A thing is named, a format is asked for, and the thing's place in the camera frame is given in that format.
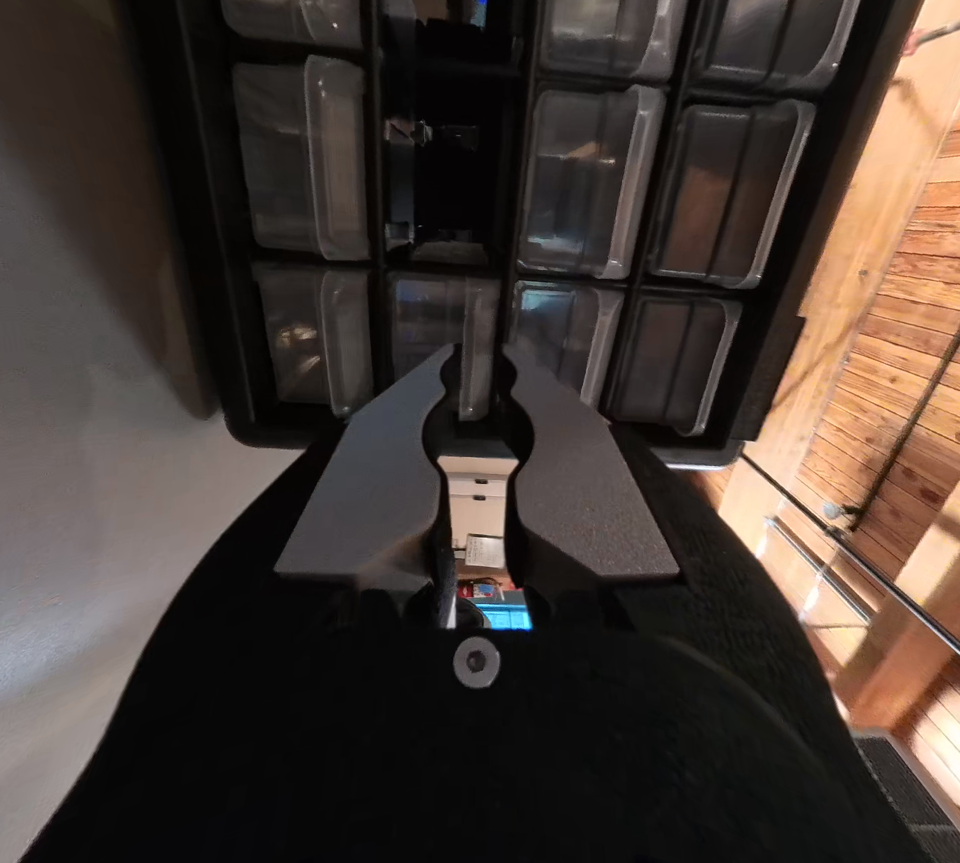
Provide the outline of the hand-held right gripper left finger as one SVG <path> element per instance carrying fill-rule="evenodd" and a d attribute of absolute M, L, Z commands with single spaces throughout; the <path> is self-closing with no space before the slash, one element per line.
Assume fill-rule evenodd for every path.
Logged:
<path fill-rule="evenodd" d="M 274 571 L 355 590 L 420 590 L 433 577 L 428 541 L 442 477 L 425 447 L 444 401 L 446 344 L 354 414 Z"/>

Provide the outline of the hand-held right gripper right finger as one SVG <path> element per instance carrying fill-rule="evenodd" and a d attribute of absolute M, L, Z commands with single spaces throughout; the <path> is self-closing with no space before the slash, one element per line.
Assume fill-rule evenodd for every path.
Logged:
<path fill-rule="evenodd" d="M 525 585 L 672 581 L 678 563 L 606 419 L 523 348 L 507 344 L 510 405 L 532 431 L 514 476 Z"/>

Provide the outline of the small clear plastic drawer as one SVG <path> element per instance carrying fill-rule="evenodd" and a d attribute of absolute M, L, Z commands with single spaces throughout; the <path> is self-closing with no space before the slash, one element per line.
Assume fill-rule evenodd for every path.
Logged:
<path fill-rule="evenodd" d="M 461 349 L 459 418 L 489 412 L 501 283 L 497 279 L 400 273 L 390 277 L 390 355 L 400 380 L 447 345 Z"/>

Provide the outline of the black drawer cabinet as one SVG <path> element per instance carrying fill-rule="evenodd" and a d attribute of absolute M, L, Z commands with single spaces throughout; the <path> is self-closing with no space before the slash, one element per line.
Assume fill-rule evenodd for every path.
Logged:
<path fill-rule="evenodd" d="M 737 306 L 736 332 L 723 384 L 711 402 L 716 425 L 701 437 L 673 439 L 666 430 L 614 417 L 608 420 L 635 432 L 667 464 L 681 468 L 717 467 L 757 437 L 763 419 L 801 335 L 800 300 L 816 257 L 826 241 L 829 217 L 842 201 L 842 188 L 855 160 L 855 145 L 867 134 L 870 108 L 880 101 L 882 77 L 892 74 L 908 17 L 923 0 L 862 0 L 834 81 L 820 98 L 809 149 L 784 206 L 781 229 L 763 270 L 763 281 L 749 293 L 721 294 L 698 283 L 661 283 L 656 295 L 640 302 L 688 304 L 713 300 L 729 314 Z M 339 435 L 349 417 L 318 421 L 318 429 L 293 433 L 258 427 L 251 417 L 245 368 L 252 368 L 251 336 L 241 316 L 254 301 L 247 295 L 245 218 L 238 182 L 233 112 L 229 91 L 232 41 L 219 0 L 120 0 L 130 49 L 138 59 L 139 80 L 150 114 L 159 167 L 181 248 L 188 291 L 195 307 L 201 359 L 227 431 L 242 445 L 262 449 L 304 449 Z M 502 350 L 494 349 L 491 401 L 485 417 L 463 423 L 481 429 L 498 413 L 497 379 Z"/>

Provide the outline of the set of clear cabinet drawers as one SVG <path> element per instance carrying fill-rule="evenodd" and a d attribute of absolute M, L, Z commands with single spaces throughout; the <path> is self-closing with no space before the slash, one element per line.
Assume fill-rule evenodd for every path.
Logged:
<path fill-rule="evenodd" d="M 498 280 L 494 348 L 673 440 L 761 284 L 862 0 L 219 0 L 258 427 L 394 377 L 390 278 Z"/>

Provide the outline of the white drawer unit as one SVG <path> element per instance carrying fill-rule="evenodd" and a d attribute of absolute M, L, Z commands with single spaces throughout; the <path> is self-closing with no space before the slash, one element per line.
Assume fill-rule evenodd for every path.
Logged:
<path fill-rule="evenodd" d="M 511 454 L 438 457 L 447 482 L 451 547 L 461 569 L 506 572 L 507 497 L 518 464 Z"/>

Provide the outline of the blue lit screen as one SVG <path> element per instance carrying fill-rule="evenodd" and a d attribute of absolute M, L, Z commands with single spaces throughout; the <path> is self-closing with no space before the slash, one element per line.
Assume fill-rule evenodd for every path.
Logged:
<path fill-rule="evenodd" d="M 533 629 L 525 605 L 476 604 L 470 600 L 459 600 L 455 613 L 457 629 L 524 632 Z"/>

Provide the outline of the chrome metal bar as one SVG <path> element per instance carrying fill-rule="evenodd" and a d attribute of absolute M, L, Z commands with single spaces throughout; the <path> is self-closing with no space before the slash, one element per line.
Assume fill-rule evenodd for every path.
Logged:
<path fill-rule="evenodd" d="M 838 549 L 821 556 L 779 517 L 764 519 L 765 536 L 756 557 L 779 585 L 804 627 L 819 630 L 865 629 L 874 608 L 837 569 Z"/>

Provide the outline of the black floor mat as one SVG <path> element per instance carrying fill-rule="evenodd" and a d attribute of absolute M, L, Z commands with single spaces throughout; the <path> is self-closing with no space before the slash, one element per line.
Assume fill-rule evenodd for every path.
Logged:
<path fill-rule="evenodd" d="M 931 861 L 959 861 L 959 813 L 946 790 L 890 733 L 855 729 L 854 745 L 870 775 Z"/>

